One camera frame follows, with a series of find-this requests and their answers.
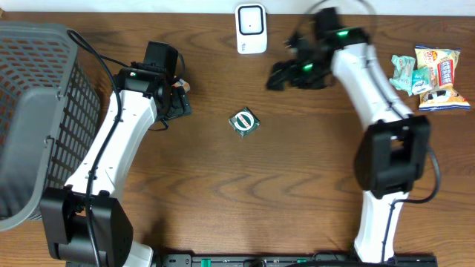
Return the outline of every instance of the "yellow snack bag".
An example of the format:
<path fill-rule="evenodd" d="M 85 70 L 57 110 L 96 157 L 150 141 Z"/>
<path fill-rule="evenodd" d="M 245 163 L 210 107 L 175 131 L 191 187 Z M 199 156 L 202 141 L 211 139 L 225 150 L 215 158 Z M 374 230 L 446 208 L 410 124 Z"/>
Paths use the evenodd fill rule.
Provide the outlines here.
<path fill-rule="evenodd" d="M 470 109 L 467 99 L 453 89 L 455 67 L 460 50 L 416 46 L 417 68 L 428 67 L 434 89 L 420 95 L 420 111 L 440 111 L 454 108 Z"/>

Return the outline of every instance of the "white background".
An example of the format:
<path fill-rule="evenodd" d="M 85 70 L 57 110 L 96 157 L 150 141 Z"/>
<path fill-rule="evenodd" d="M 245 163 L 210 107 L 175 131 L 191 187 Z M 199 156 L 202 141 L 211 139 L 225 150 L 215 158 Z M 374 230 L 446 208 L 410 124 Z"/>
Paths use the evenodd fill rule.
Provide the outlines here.
<path fill-rule="evenodd" d="M 367 0 L 378 14 L 475 16 L 475 0 Z M 269 14 L 296 14 L 316 0 L 260 0 Z M 239 0 L 0 0 L 5 11 L 233 13 Z M 364 14 L 356 0 L 331 0 L 341 13 Z"/>

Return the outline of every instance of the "brown wood grain tabletop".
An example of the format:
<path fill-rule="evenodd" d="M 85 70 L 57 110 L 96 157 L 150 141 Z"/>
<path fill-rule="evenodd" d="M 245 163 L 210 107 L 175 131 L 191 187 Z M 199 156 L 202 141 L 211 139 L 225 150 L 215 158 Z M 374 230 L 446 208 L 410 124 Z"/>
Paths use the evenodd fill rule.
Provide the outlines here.
<path fill-rule="evenodd" d="M 122 62 L 141 62 L 149 40 L 183 54 L 193 114 L 170 121 L 168 131 L 149 131 L 139 147 L 122 203 L 136 241 L 196 254 L 348 250 L 362 203 L 353 175 L 362 129 L 350 99 L 339 82 L 323 90 L 265 89 L 272 65 L 290 58 L 282 42 L 299 18 L 268 15 L 268 48 L 258 55 L 238 54 L 234 15 L 5 13 L 3 20 L 67 25 Z M 364 27 L 370 19 L 343 22 Z M 455 89 L 475 105 L 474 18 L 380 16 L 374 43 L 388 77 L 391 56 L 415 56 L 415 45 L 462 48 Z M 79 60 L 106 110 L 105 73 L 86 52 Z M 417 110 L 418 97 L 399 95 Z M 240 138 L 228 118 L 244 107 L 261 126 Z M 442 189 L 428 204 L 404 206 L 395 251 L 434 254 L 441 267 L 475 266 L 475 114 L 425 114 Z M 432 188 L 427 161 L 410 195 L 425 197 Z M 61 265 L 49 256 L 41 222 L 0 233 L 0 266 Z"/>

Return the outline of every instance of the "gray plastic basket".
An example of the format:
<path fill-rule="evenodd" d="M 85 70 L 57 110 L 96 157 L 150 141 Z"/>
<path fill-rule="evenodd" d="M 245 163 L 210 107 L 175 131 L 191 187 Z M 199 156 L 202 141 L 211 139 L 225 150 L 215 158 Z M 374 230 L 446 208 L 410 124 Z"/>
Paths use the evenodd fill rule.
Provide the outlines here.
<path fill-rule="evenodd" d="M 99 98 L 58 24 L 0 22 L 0 231 L 39 220 L 96 134 Z"/>

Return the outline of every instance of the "snack bag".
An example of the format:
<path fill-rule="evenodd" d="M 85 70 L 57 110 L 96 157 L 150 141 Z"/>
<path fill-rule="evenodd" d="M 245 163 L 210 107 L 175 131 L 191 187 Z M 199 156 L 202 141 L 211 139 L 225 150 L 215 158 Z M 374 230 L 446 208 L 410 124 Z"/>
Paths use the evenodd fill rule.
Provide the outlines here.
<path fill-rule="evenodd" d="M 411 95 L 413 69 L 416 59 L 410 56 L 393 55 L 391 62 L 394 65 L 394 75 L 392 79 L 389 79 L 389 83 L 397 90 L 405 90 L 409 95 Z"/>
<path fill-rule="evenodd" d="M 453 89 L 455 67 L 460 50 L 416 46 L 417 68 L 428 67 L 433 90 L 420 95 L 420 111 L 440 111 L 454 108 L 470 109 L 467 99 Z"/>
<path fill-rule="evenodd" d="M 420 70 L 413 71 L 413 94 L 425 93 L 432 89 L 433 83 L 430 77 L 430 68 L 423 67 Z"/>

